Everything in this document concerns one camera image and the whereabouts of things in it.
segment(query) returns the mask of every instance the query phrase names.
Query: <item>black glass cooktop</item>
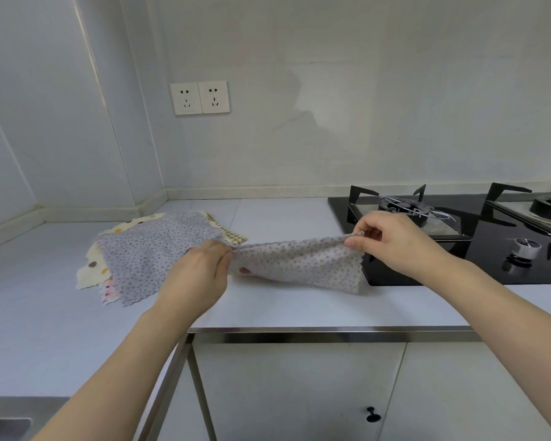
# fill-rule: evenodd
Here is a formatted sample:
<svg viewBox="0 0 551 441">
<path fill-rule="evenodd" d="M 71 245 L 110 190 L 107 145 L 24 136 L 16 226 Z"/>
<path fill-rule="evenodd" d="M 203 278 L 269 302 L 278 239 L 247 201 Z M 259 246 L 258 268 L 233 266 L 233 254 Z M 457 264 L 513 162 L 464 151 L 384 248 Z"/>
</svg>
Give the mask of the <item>black glass cooktop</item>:
<svg viewBox="0 0 551 441">
<path fill-rule="evenodd" d="M 505 285 L 551 283 L 551 223 L 541 226 L 534 217 L 514 213 L 514 207 L 511 207 L 513 210 L 507 208 L 507 203 L 524 204 L 528 210 L 536 199 L 550 197 L 551 193 L 529 193 L 526 189 L 501 186 L 492 185 L 488 194 L 426 195 L 423 198 L 419 191 L 413 196 L 396 198 L 352 187 L 349 197 L 329 198 L 328 202 L 344 233 L 351 233 L 362 215 L 382 206 L 387 208 L 388 203 L 391 207 L 396 204 L 391 211 L 397 213 L 402 212 L 402 208 L 414 207 L 415 212 L 407 214 L 415 222 L 429 206 L 432 212 L 423 218 L 421 229 L 447 251 L 475 263 Z M 504 190 L 526 193 L 503 193 Z M 367 254 L 362 266 L 371 285 L 419 284 Z"/>
</svg>

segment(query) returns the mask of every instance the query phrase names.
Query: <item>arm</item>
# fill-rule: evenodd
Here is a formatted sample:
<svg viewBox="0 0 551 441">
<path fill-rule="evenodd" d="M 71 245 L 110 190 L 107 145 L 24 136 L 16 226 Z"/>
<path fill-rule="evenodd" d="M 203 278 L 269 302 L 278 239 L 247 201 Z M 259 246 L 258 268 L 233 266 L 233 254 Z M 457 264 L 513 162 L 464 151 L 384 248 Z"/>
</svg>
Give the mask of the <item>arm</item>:
<svg viewBox="0 0 551 441">
<path fill-rule="evenodd" d="M 171 269 L 155 304 L 33 441 L 129 441 L 163 364 L 227 287 L 232 249 L 208 241 Z"/>
<path fill-rule="evenodd" d="M 454 257 L 406 216 L 373 212 L 346 245 L 426 285 L 451 304 L 551 425 L 551 315 Z"/>
</svg>

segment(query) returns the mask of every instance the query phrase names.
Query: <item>outlet faceplate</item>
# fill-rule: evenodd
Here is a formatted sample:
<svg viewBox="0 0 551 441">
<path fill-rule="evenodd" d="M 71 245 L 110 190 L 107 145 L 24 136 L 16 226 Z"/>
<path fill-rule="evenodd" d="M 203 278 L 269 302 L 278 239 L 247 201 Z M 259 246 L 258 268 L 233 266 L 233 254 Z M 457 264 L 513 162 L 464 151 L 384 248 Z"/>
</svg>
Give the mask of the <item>outlet faceplate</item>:
<svg viewBox="0 0 551 441">
<path fill-rule="evenodd" d="M 170 83 L 169 90 L 173 102 L 173 111 L 177 116 L 202 114 L 198 84 L 195 81 L 191 83 Z"/>
<path fill-rule="evenodd" d="M 204 114 L 228 113 L 231 110 L 226 81 L 199 81 L 198 88 Z"/>
</svg>

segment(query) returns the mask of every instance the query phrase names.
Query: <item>hand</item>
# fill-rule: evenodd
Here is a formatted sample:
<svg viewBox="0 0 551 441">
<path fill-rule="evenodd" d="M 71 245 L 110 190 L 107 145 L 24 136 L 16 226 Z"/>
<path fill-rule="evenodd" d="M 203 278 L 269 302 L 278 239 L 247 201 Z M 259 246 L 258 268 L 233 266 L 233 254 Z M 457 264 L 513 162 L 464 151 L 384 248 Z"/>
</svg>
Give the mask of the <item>hand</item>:
<svg viewBox="0 0 551 441">
<path fill-rule="evenodd" d="M 347 238 L 346 246 L 367 252 L 421 283 L 425 274 L 452 257 L 404 214 L 371 212 L 359 220 L 353 232 L 365 235 Z"/>
<path fill-rule="evenodd" d="M 169 271 L 154 306 L 172 316 L 185 316 L 193 323 L 227 289 L 232 259 L 233 248 L 214 240 L 189 250 Z"/>
</svg>

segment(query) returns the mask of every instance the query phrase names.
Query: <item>black knob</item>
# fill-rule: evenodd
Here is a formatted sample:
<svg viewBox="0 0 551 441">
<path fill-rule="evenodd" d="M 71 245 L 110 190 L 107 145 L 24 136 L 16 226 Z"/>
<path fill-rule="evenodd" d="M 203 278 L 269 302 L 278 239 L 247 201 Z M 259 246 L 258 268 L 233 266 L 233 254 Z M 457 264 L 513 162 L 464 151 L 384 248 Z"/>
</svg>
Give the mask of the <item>black knob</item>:
<svg viewBox="0 0 551 441">
<path fill-rule="evenodd" d="M 378 422 L 382 417 L 380 415 L 377 415 L 374 413 L 375 408 L 368 407 L 367 411 L 369 412 L 369 416 L 367 417 L 367 422 Z"/>
</svg>

